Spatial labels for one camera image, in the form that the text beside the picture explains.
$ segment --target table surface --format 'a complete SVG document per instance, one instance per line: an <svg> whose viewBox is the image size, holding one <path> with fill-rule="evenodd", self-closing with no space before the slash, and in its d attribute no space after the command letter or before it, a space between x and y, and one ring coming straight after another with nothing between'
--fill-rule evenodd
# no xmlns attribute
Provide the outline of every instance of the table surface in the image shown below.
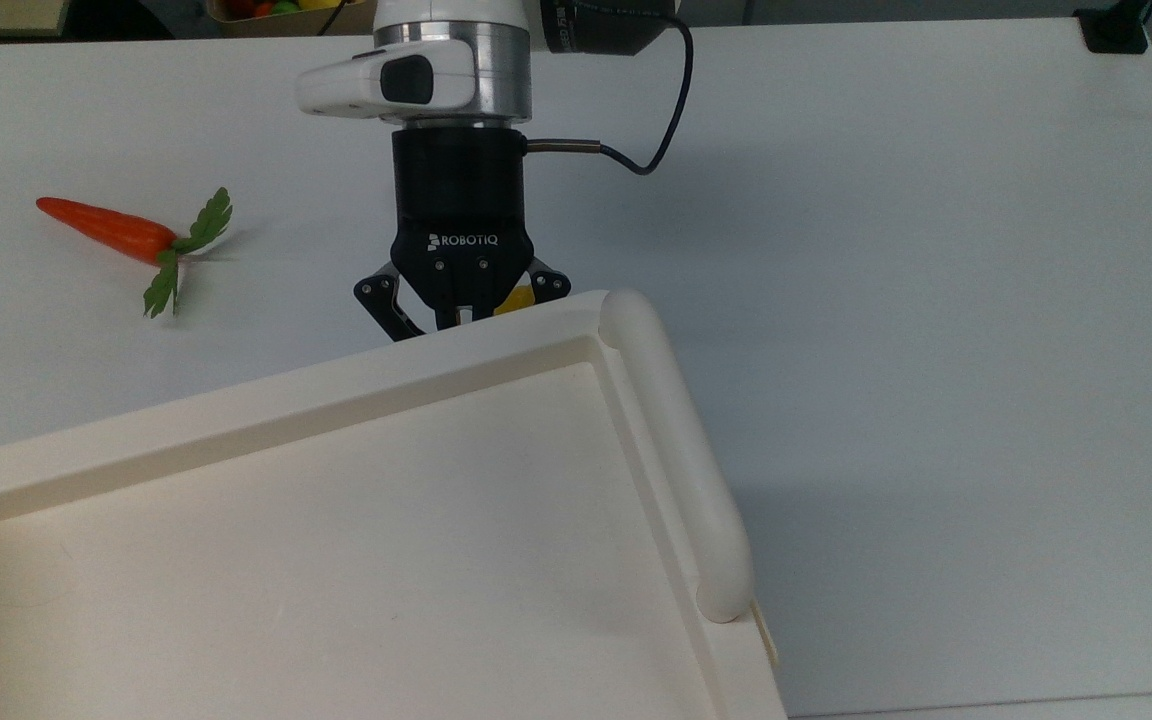
<svg viewBox="0 0 1152 720"><path fill-rule="evenodd" d="M367 44L0 46L0 444L388 342L349 288L393 238L392 128L291 100ZM536 55L522 129L645 158L680 53ZM182 232L219 184L229 241L153 323L151 268L33 209ZM664 316L791 714L1152 694L1152 50L700 29L654 176L535 156L526 191L541 259Z"/></svg>

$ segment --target gray floor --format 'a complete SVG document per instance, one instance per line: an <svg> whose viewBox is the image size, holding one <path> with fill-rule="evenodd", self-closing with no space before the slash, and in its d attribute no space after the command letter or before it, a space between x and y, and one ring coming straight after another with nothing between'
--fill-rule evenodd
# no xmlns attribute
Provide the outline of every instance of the gray floor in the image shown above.
<svg viewBox="0 0 1152 720"><path fill-rule="evenodd" d="M142 0L176 37L214 37L200 0ZM933 18L1069 17L1075 9L1107 8L1111 0L682 0L681 15L696 26L900 22ZM1149 21L1152 40L1152 18Z"/></svg>

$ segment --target silver metal ring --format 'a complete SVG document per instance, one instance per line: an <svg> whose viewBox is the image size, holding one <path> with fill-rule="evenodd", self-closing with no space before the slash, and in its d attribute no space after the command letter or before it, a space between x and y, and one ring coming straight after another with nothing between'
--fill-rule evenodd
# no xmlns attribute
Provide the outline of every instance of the silver metal ring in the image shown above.
<svg viewBox="0 0 1152 720"><path fill-rule="evenodd" d="M473 50L477 92L464 108L439 111L425 120L463 124L482 120L522 122L531 119L531 36L525 29L495 23L422 22L376 29L376 46L400 41L461 40Z"/></svg>

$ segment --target orange carrot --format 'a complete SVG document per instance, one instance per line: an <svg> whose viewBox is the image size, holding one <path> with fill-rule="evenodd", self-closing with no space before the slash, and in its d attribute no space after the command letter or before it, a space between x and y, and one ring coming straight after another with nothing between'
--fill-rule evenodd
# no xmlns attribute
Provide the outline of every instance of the orange carrot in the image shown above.
<svg viewBox="0 0 1152 720"><path fill-rule="evenodd" d="M88 237L113 247L123 255L142 263L159 264L157 256L172 247L177 234L145 218L118 213L114 210L97 209L82 202L63 200L60 197L40 197L36 205L44 213L86 234Z"/></svg>

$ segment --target yellow object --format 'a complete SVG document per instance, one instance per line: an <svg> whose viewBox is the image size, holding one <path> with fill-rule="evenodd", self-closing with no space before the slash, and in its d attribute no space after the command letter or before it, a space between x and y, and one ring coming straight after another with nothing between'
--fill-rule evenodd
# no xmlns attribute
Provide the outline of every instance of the yellow object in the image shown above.
<svg viewBox="0 0 1152 720"><path fill-rule="evenodd" d="M506 314L513 313L515 310L522 310L524 306L532 306L536 304L536 295L531 291L530 285L520 285L509 291L509 297L503 300L502 304L497 308L493 314Z"/></svg>

